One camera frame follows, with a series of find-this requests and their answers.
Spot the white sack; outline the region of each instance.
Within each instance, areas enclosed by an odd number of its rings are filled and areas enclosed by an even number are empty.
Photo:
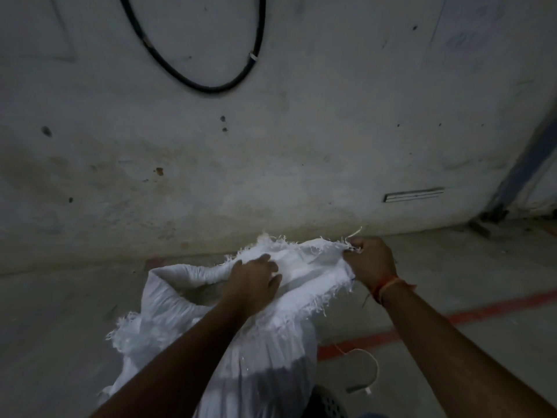
[[[354,274],[342,259],[346,242],[313,239],[302,244],[262,235],[234,259],[215,267],[179,264],[153,269],[143,289],[141,313],[121,318],[108,338],[124,355],[114,394],[212,307],[193,304],[171,285],[196,288],[228,278],[236,260],[269,253],[282,274],[277,297],[251,317],[219,362],[195,417],[296,417],[314,385],[317,341],[306,320],[323,309]]]

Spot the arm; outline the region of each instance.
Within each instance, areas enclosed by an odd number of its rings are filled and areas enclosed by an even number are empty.
[[[396,276],[391,250],[378,238],[355,238],[346,252],[356,278],[371,292]],[[385,286],[380,300],[450,418],[557,417],[557,410],[456,330],[404,284]]]
[[[274,298],[281,275],[269,255],[237,261],[221,301],[161,352],[91,418],[190,417],[232,338]]]

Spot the bracelet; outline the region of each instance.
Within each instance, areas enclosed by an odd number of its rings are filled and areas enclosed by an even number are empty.
[[[379,305],[383,305],[383,293],[385,292],[386,288],[393,286],[395,284],[403,284],[412,290],[416,288],[416,285],[408,284],[398,276],[387,276],[381,279],[379,283],[377,283],[375,288],[373,288],[372,290],[373,299],[375,299],[375,301]]]

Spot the concrete floor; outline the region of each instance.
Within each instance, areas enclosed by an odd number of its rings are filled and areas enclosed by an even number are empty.
[[[399,273],[442,313],[557,288],[555,221],[514,221],[486,240],[465,227],[390,236]],[[187,259],[210,264],[218,257]],[[139,310],[146,273],[135,262],[0,278],[0,416],[79,417],[120,373],[121,358],[103,341],[118,316]],[[314,317],[322,344],[390,328],[386,313],[355,285]],[[557,405],[557,304],[521,310],[461,330]],[[431,389],[401,342],[372,350],[380,378],[370,396],[348,395],[347,382],[376,372],[365,356],[320,362],[317,382],[350,416],[442,417]]]

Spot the black hose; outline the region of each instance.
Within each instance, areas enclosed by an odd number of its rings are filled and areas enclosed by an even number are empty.
[[[139,39],[141,39],[143,46],[149,52],[149,54],[151,54],[151,57],[153,57],[155,61],[159,63],[163,67],[163,69],[165,69],[177,81],[183,83],[186,86],[189,86],[192,89],[195,89],[196,91],[204,93],[219,93],[229,91],[234,86],[242,82],[248,75],[249,71],[255,65],[255,61],[257,60],[257,56],[259,55],[259,50],[261,48],[261,43],[263,41],[263,30],[265,29],[265,5],[267,3],[267,0],[259,0],[257,34],[255,36],[254,49],[251,53],[249,53],[246,66],[243,68],[238,76],[233,78],[233,80],[219,86],[205,86],[199,83],[195,83],[178,72],[174,67],[172,67],[166,60],[164,60],[163,56],[160,55],[156,48],[153,47],[153,44],[151,44],[149,38],[147,37],[145,32],[143,32],[143,28],[139,24],[139,20],[136,18],[134,10],[131,7],[130,0],[120,0],[120,2],[122,3],[122,7],[124,8],[126,15],[128,16],[128,20],[130,21],[131,26],[134,28],[135,34],[138,36]]]

